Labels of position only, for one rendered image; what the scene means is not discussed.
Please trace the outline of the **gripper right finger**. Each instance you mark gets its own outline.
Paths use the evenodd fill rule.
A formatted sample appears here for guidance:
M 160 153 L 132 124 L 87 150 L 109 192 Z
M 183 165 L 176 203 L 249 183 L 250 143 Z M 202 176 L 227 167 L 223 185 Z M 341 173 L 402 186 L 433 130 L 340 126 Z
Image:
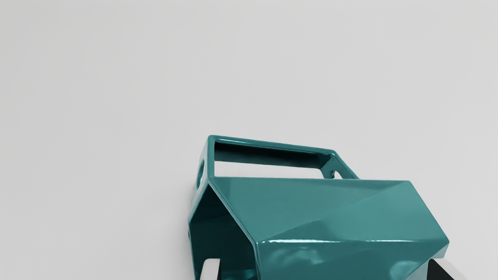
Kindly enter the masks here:
M 422 280 L 468 280 L 445 258 L 429 259 Z

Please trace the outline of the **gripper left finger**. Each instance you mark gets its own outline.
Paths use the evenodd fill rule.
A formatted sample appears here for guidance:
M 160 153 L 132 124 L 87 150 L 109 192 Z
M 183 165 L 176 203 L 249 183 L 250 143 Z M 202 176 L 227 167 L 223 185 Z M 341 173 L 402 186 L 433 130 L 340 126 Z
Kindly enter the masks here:
M 215 258 L 206 259 L 202 267 L 200 280 L 221 280 L 221 260 Z

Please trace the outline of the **teal faceted mug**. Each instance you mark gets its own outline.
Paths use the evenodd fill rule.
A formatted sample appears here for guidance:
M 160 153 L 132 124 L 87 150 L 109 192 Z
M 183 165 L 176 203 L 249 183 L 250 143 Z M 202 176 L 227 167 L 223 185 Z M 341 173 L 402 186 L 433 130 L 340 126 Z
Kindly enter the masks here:
M 194 279 L 422 280 L 449 239 L 406 180 L 362 180 L 336 151 L 210 135 L 188 218 Z

